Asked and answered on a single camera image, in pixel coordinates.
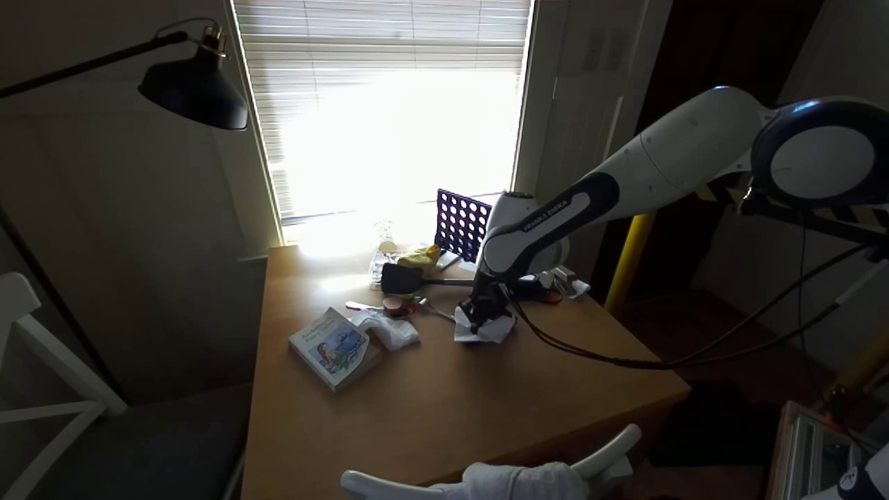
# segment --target black lamp shade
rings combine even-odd
[[[222,58],[198,47],[191,59],[148,68],[139,92],[158,106],[226,130],[247,127],[247,103],[220,71]]]

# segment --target gray chair seat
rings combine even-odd
[[[244,451],[250,385],[97,422],[41,481],[40,499],[217,500]]]

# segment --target window blinds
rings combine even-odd
[[[235,0],[282,217],[507,188],[530,2]]]

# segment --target chair back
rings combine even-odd
[[[631,423],[596,453],[571,466],[589,484],[589,498],[601,498],[633,474],[627,453],[642,439]],[[445,492],[384,480],[358,471],[345,471],[340,486],[355,500],[442,500]]]
[[[53,463],[101,415],[120,415],[127,406],[74,352],[41,325],[31,312],[40,307],[34,289],[17,272],[0,276],[0,367],[12,331],[84,400],[0,411],[0,425],[57,415],[74,418],[31,461],[3,494],[21,500],[30,494]]]

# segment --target book cover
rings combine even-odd
[[[290,337],[291,347],[333,391],[376,365],[380,349],[373,344],[333,308]]]

